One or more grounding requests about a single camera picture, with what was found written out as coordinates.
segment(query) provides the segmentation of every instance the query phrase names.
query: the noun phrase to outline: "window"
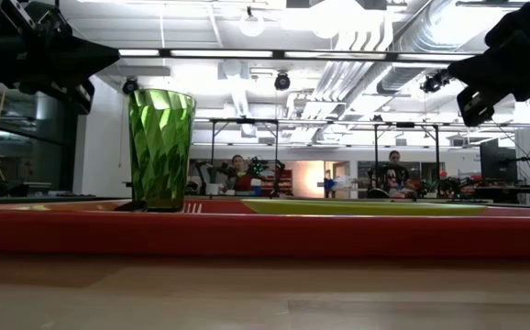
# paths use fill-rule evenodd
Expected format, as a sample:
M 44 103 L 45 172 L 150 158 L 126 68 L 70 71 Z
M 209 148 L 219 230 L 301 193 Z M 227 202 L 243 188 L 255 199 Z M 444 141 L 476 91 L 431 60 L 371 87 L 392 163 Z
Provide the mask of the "window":
M 77 114 L 44 93 L 24 94 L 3 84 L 0 105 L 0 179 L 9 187 L 42 182 L 70 191 Z

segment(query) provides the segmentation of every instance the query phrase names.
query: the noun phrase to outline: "metal frame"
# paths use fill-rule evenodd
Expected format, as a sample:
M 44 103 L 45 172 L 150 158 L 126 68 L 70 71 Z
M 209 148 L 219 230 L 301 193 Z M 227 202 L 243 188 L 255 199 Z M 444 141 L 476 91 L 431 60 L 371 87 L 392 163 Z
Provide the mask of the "metal frame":
M 283 120 L 278 119 L 252 119 L 252 118 L 211 118 L 209 121 L 212 123 L 212 143 L 211 143 L 211 157 L 210 157 L 210 164 L 214 166 L 214 156 L 215 156 L 215 138 L 220 133 L 224 127 L 226 127 L 230 123 L 236 123 L 236 124 L 273 124 L 276 126 L 275 133 L 272 132 L 272 130 L 269 131 L 275 136 L 275 163 L 277 163 L 278 159 L 278 150 L 279 150 L 279 124 L 283 122 Z M 216 131 L 216 123 L 225 123 L 225 125 L 220 128 L 218 131 Z M 375 169 L 379 167 L 379 136 L 378 131 L 379 127 L 381 126 L 387 126 L 387 127 L 399 127 L 399 128 L 410 128 L 410 127 L 421 127 L 424 131 L 427 132 L 427 127 L 432 127 L 435 130 L 435 134 L 430 136 L 434 139 L 436 142 L 436 168 L 438 169 L 438 175 L 440 173 L 440 138 L 439 138 L 439 131 L 440 126 L 447 126 L 445 124 L 435 124 L 435 123 L 410 123 L 410 122 L 370 122 L 373 123 L 373 131 L 375 136 Z M 277 175 L 277 167 L 275 168 L 274 175 Z M 375 186 L 379 185 L 379 176 L 375 175 Z
M 214 167 L 214 147 L 215 147 L 215 139 L 216 139 L 216 136 L 222 132 L 222 130 L 228 126 L 228 124 L 230 123 L 236 123 L 236 124 L 239 124 L 239 125 L 242 125 L 242 124 L 251 124 L 251 125 L 255 125 L 255 124 L 273 124 L 275 125 L 275 134 L 273 134 L 273 132 L 267 127 L 267 129 L 269 129 L 269 131 L 275 136 L 275 165 L 274 165 L 274 172 L 273 172 L 273 177 L 274 178 L 277 178 L 277 158 L 278 158 L 278 149 L 279 149 L 279 140 L 277 139 L 277 136 L 279 136 L 279 130 L 280 130 L 280 125 L 279 125 L 279 120 L 277 119 L 252 119 L 252 118 L 233 118 L 233 119 L 229 119 L 229 118 L 212 118 L 210 119 L 210 122 L 212 122 L 212 144 L 211 144 L 211 150 L 210 150 L 210 165 L 212 165 Z M 216 123 L 225 123 L 224 126 L 222 126 L 218 131 L 216 131 Z M 215 176 L 214 175 L 210 175 L 210 183 L 214 183 L 214 180 L 215 180 Z
M 218 122 L 228 122 L 228 123 L 237 123 L 243 118 L 204 118 L 197 117 L 194 119 L 194 123 L 210 123 L 217 120 Z M 355 125 L 355 126 L 397 126 L 398 124 L 405 123 L 407 125 L 414 124 L 414 127 L 432 127 L 434 125 L 439 126 L 440 128 L 447 127 L 461 127 L 463 132 L 466 132 L 467 127 L 463 123 L 442 123 L 442 122 L 398 122 L 398 121 L 349 121 L 349 120 L 329 120 L 329 119 L 320 119 L 320 120 L 309 120 L 309 119 L 267 119 L 267 118 L 249 118 L 248 120 L 256 122 L 268 122 L 270 124 L 292 124 L 292 125 L 308 125 L 308 126 L 325 126 L 325 125 Z M 479 125 L 479 128 L 530 128 L 530 124 L 527 123 L 484 123 Z

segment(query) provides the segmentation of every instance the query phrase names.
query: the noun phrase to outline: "person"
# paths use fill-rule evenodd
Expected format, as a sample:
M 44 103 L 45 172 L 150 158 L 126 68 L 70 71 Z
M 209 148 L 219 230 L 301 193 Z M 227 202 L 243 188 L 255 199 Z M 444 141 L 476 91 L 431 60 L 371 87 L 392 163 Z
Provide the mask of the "person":
M 251 180 L 254 178 L 254 176 L 247 173 L 245 159 L 240 155 L 235 155 L 231 161 L 232 169 L 226 171 L 227 178 L 225 189 L 234 190 L 237 192 L 252 191 Z M 255 178 L 267 180 L 266 175 L 263 173 L 260 173 Z
M 404 197 L 407 193 L 415 191 L 415 187 L 409 182 L 409 171 L 400 164 L 401 157 L 399 151 L 393 150 L 387 164 L 380 166 L 377 173 L 375 169 L 370 171 L 372 188 L 375 188 L 375 175 L 378 175 L 379 188 L 391 197 Z

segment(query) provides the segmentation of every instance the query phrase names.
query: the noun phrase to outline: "green object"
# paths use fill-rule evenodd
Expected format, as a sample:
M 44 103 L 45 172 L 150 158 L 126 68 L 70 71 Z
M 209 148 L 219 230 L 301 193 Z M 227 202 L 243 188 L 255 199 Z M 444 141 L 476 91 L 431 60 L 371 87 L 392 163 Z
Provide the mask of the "green object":
M 128 95 L 133 200 L 150 210 L 183 208 L 195 100 L 158 89 Z
M 334 202 L 244 199 L 258 214 L 270 215 L 480 215 L 483 205 L 452 203 Z

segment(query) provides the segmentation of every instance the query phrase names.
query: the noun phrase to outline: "security camera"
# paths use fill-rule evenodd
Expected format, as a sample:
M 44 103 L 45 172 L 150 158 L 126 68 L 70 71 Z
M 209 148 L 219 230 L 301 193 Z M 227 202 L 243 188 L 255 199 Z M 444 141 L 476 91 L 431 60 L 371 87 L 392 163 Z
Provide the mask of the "security camera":
M 287 72 L 277 73 L 277 78 L 275 78 L 275 89 L 278 91 L 285 91 L 290 88 L 290 77 L 288 77 Z
M 137 77 L 127 77 L 127 82 L 122 85 L 122 93 L 129 95 L 138 90 Z
M 426 75 L 426 80 L 420 85 L 420 89 L 426 94 L 436 93 L 442 87 L 448 85 L 451 79 L 452 77 L 446 69 L 438 70 L 434 74 Z

